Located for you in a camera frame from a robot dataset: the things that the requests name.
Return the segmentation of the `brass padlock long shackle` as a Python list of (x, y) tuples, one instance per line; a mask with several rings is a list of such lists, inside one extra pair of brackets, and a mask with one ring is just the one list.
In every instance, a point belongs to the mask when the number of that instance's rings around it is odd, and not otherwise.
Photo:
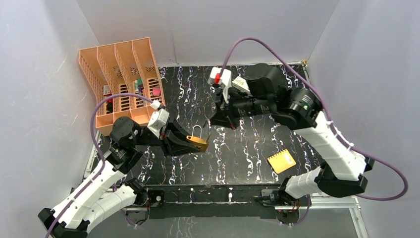
[(194, 125), (192, 128), (192, 136), (201, 138), (202, 137), (202, 127), (200, 125)]

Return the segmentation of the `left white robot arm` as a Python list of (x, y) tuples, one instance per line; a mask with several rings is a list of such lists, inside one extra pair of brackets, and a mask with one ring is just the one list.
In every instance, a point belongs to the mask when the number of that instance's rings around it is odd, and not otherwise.
[(39, 212), (47, 237), (85, 238), (95, 226), (125, 207), (151, 206), (147, 187), (136, 178), (124, 182), (110, 195), (105, 194), (141, 159), (143, 153), (137, 146), (160, 147), (166, 156), (202, 153), (208, 147), (207, 139), (185, 131), (173, 118), (159, 115), (147, 126), (120, 117), (110, 137), (110, 148), (100, 153), (101, 161), (91, 174), (61, 203)]

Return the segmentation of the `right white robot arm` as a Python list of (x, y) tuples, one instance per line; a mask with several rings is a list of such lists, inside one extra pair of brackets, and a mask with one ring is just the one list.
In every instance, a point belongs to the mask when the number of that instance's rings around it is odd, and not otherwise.
[(373, 161), (339, 141), (313, 92), (288, 87), (283, 72), (265, 63), (248, 67), (242, 77), (247, 92), (233, 87), (229, 70), (212, 68), (208, 83), (217, 93), (210, 123), (236, 129), (240, 118), (270, 114), (276, 123), (303, 137), (324, 160), (312, 171), (285, 179), (279, 190), (283, 204), (292, 205), (299, 198), (318, 192), (333, 197), (365, 192), (368, 180), (364, 172), (372, 169)]

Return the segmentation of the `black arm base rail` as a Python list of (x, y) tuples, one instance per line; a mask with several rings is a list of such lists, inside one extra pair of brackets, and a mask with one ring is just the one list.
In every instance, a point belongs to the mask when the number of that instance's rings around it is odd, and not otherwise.
[(134, 226), (147, 219), (175, 217), (260, 217), (292, 226), (303, 221), (308, 209), (350, 209), (360, 205), (354, 196), (335, 198), (315, 193), (310, 199), (281, 198), (273, 184), (149, 185), (134, 182), (116, 192), (107, 190), (84, 217), (88, 230), (116, 212), (128, 215)]

